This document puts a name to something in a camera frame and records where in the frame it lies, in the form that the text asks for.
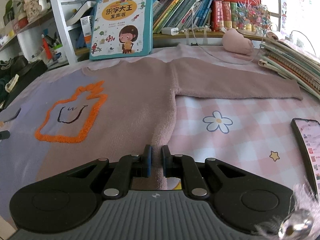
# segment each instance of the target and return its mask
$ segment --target yellow oval label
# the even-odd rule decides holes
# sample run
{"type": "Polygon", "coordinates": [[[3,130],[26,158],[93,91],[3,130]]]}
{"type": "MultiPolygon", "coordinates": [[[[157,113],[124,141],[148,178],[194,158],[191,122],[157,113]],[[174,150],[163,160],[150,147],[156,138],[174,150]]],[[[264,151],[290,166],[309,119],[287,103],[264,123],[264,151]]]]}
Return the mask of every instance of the yellow oval label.
{"type": "Polygon", "coordinates": [[[136,9],[137,4],[134,1],[116,1],[105,7],[105,9],[102,12],[102,18],[104,18],[107,21],[122,20],[132,15],[136,9]]]}

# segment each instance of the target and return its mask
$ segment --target white flower print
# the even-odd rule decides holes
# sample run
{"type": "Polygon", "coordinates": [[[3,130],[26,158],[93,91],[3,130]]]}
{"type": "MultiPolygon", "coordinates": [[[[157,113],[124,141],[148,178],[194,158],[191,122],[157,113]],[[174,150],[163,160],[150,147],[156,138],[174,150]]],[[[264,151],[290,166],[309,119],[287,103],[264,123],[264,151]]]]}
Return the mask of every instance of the white flower print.
{"type": "Polygon", "coordinates": [[[219,128],[225,134],[229,133],[228,125],[233,124],[230,118],[222,117],[219,111],[214,111],[212,116],[206,116],[202,121],[208,123],[207,130],[209,132],[214,132],[219,128]]]}

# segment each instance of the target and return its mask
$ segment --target pink plush toy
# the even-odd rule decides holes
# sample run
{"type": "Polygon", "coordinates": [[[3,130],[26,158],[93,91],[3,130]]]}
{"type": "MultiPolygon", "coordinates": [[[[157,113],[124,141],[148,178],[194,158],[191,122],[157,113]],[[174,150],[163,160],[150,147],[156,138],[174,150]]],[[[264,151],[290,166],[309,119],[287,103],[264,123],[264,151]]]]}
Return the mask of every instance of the pink plush toy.
{"type": "Polygon", "coordinates": [[[254,49],[252,41],[245,38],[236,29],[230,29],[222,37],[225,50],[245,55],[251,55],[254,49]]]}

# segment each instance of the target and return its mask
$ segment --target barcode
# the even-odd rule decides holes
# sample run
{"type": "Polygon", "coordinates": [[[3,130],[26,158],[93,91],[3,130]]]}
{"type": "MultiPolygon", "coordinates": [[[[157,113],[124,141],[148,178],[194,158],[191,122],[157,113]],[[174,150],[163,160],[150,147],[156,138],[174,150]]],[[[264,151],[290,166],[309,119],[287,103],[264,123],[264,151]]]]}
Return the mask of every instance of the barcode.
{"type": "Polygon", "coordinates": [[[88,23],[89,23],[88,19],[83,19],[83,20],[82,20],[82,25],[86,25],[86,24],[88,24],[88,23]]]}

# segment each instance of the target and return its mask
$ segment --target yellow star print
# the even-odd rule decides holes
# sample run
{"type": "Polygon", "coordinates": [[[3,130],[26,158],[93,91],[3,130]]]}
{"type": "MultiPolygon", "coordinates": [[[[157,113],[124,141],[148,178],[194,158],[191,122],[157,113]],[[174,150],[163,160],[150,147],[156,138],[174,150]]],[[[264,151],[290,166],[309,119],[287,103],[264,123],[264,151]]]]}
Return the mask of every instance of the yellow star print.
{"type": "Polygon", "coordinates": [[[273,152],[271,151],[271,154],[269,156],[271,159],[273,159],[273,161],[275,162],[276,160],[280,160],[279,154],[278,152],[273,152]]]}

